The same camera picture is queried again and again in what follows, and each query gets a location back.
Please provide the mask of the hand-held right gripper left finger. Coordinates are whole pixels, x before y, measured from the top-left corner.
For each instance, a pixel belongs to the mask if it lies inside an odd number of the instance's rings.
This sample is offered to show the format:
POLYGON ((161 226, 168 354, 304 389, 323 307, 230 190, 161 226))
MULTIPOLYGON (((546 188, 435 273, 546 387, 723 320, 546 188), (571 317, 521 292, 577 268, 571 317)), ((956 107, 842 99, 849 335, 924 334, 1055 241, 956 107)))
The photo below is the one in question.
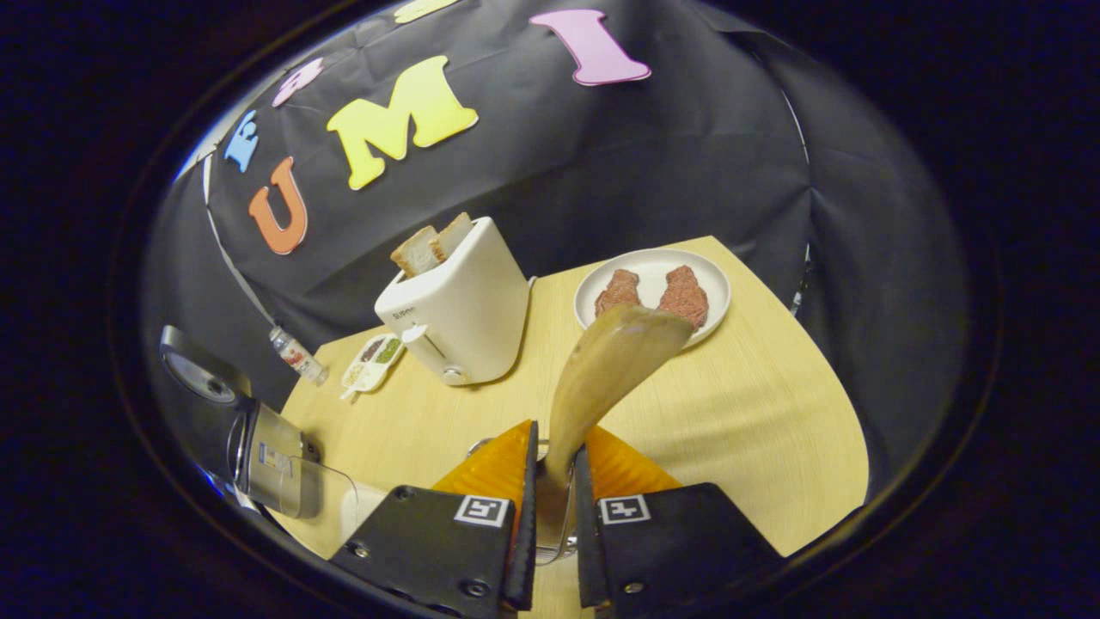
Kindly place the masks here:
POLYGON ((538 424, 522 420, 432 488, 400 485, 333 566, 416 618, 514 618, 534 607, 538 424))

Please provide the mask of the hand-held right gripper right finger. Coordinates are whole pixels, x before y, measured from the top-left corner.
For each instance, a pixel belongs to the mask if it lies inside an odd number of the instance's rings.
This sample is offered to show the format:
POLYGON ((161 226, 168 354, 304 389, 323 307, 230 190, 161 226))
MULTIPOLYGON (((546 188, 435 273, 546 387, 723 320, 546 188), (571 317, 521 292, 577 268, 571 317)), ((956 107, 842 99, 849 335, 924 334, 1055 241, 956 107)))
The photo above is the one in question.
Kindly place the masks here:
POLYGON ((684 485, 605 428, 574 466, 580 603, 597 616, 698 616, 785 564, 718 485, 684 485))

